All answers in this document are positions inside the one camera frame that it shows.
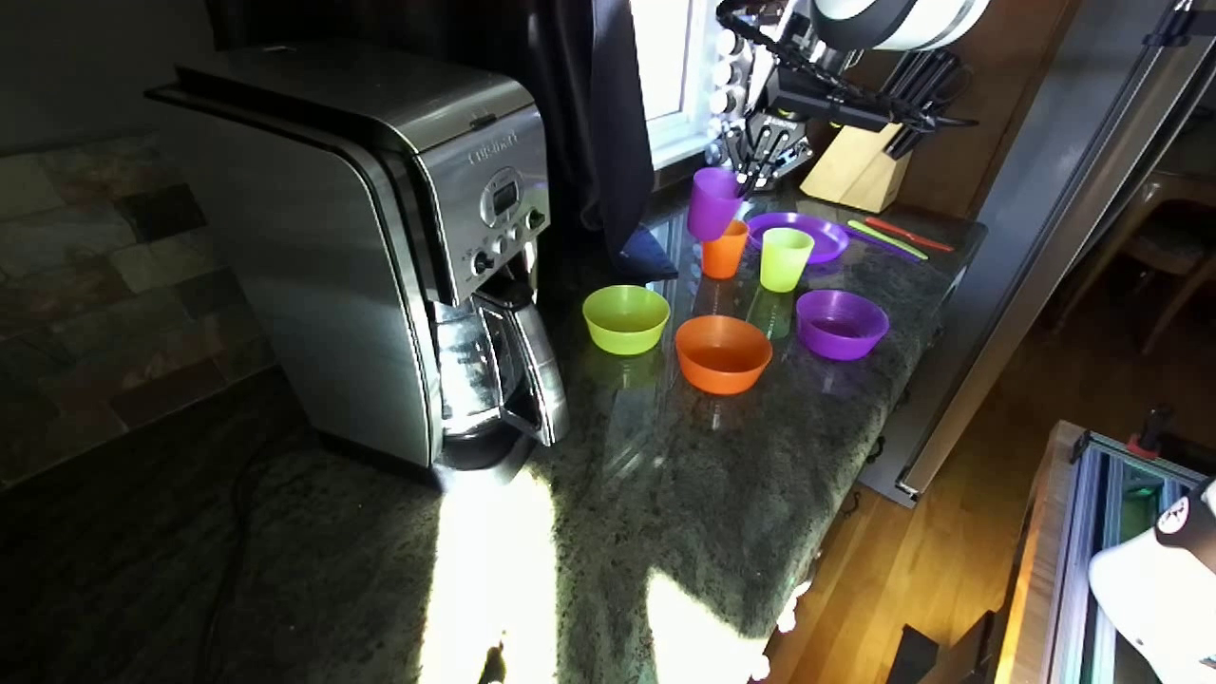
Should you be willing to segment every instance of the coffee maker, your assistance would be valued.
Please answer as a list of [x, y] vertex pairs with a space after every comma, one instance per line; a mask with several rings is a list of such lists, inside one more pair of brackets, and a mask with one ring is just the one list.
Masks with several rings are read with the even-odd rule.
[[535, 317], [549, 147], [517, 80], [369, 41], [175, 75], [150, 99], [317, 430], [443, 487], [564, 438]]

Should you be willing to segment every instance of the sunlight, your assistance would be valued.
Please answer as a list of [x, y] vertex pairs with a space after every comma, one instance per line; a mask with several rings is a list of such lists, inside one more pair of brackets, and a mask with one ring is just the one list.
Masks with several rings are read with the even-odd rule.
[[723, 625], [698, 595], [687, 595], [665, 571], [645, 575], [645, 625], [659, 680], [749, 680], [765, 639]]
[[554, 680], [560, 566], [554, 499], [524, 468], [508, 487], [447, 489], [422, 631], [422, 684], [478, 680], [505, 647], [508, 680]]

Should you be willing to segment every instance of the cabinet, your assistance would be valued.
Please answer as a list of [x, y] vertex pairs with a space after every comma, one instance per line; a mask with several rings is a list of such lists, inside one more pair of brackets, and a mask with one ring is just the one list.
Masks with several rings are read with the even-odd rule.
[[1121, 442], [1060, 423], [1053, 430], [1021, 556], [992, 651], [992, 680], [1140, 684], [1149, 663], [1091, 599], [1088, 566], [1143, 527], [1205, 475], [1131, 460]]

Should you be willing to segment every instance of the orange cup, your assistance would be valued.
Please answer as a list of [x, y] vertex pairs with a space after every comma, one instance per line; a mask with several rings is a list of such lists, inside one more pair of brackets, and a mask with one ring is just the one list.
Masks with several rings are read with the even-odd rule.
[[726, 233], [698, 247], [698, 271], [706, 278], [731, 283], [749, 247], [749, 223], [731, 219]]

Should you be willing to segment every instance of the plastic cup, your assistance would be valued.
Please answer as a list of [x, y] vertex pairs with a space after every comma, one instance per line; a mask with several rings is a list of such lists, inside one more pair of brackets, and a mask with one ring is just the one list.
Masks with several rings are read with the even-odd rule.
[[749, 223], [731, 219], [726, 233], [698, 247], [698, 272], [731, 283], [749, 247]]
[[692, 196], [687, 196], [692, 240], [694, 245], [717, 240], [740, 207], [745, 196], [731, 167], [698, 167], [692, 176]]
[[769, 227], [759, 240], [759, 290], [796, 293], [815, 252], [815, 237], [799, 227]]

